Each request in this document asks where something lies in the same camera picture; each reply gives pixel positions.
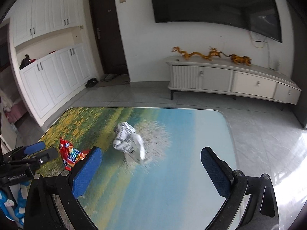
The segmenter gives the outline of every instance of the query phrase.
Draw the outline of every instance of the metal bolt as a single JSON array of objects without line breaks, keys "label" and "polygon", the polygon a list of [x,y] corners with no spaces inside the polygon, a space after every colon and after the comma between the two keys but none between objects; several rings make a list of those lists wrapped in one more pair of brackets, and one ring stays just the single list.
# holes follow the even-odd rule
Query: metal bolt
[{"label": "metal bolt", "polygon": [[241,170],[234,170],[233,172],[236,176],[242,176],[242,171]]},{"label": "metal bolt", "polygon": [[35,175],[34,175],[34,179],[35,179],[35,180],[38,180],[39,178],[40,178],[40,174],[35,174]]},{"label": "metal bolt", "polygon": [[270,176],[268,174],[263,174],[263,178],[266,179],[266,180],[269,180]]},{"label": "metal bolt", "polygon": [[63,170],[61,173],[62,176],[68,176],[68,174],[69,174],[68,170]]}]

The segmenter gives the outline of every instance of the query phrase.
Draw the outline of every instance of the chip bag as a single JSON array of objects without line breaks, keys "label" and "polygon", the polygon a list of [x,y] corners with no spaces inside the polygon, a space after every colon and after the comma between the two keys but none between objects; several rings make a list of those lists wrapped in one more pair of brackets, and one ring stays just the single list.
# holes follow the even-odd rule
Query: chip bag
[{"label": "chip bag", "polygon": [[62,137],[59,139],[59,152],[66,170],[70,171],[78,161],[84,159],[89,151],[79,151],[69,141],[64,140]]}]

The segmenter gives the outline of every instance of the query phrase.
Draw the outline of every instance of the doormat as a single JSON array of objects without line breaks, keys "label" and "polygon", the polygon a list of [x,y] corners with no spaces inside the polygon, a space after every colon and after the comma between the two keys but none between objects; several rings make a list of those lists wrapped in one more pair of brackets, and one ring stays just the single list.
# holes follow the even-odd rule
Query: doormat
[{"label": "doormat", "polygon": [[104,87],[104,86],[113,86],[113,85],[127,85],[130,82],[130,78],[128,74],[119,75],[113,80],[106,82],[106,81],[99,81],[95,87]]}]

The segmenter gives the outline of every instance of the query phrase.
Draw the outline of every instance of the painted table surface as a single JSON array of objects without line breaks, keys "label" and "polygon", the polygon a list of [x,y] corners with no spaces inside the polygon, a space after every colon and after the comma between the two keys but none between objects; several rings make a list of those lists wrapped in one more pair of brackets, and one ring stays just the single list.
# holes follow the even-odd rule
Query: painted table surface
[{"label": "painted table surface", "polygon": [[[112,147],[114,127],[135,127],[149,160],[126,162]],[[224,116],[214,110],[93,107],[67,110],[42,137],[47,147],[59,138],[79,150],[98,146],[101,166],[79,202],[99,230],[203,230],[224,202],[200,154],[210,146],[221,160],[237,168]],[[63,170],[60,158],[44,165],[43,176]],[[237,226],[235,218],[232,229]]]}]

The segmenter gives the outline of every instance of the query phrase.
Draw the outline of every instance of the gray slipper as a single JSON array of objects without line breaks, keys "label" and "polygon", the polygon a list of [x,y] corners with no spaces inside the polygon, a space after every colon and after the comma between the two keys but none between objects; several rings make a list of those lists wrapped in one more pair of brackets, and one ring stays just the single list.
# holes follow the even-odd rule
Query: gray slipper
[{"label": "gray slipper", "polygon": [[106,80],[106,77],[108,77],[108,74],[107,73],[104,73],[100,79],[100,81],[105,81]]},{"label": "gray slipper", "polygon": [[115,77],[117,77],[118,76],[118,74],[112,74],[112,73],[110,73],[110,74],[108,74],[108,76],[106,77],[106,79],[105,79],[105,82],[108,82],[108,81],[111,81],[111,80],[113,80]]}]

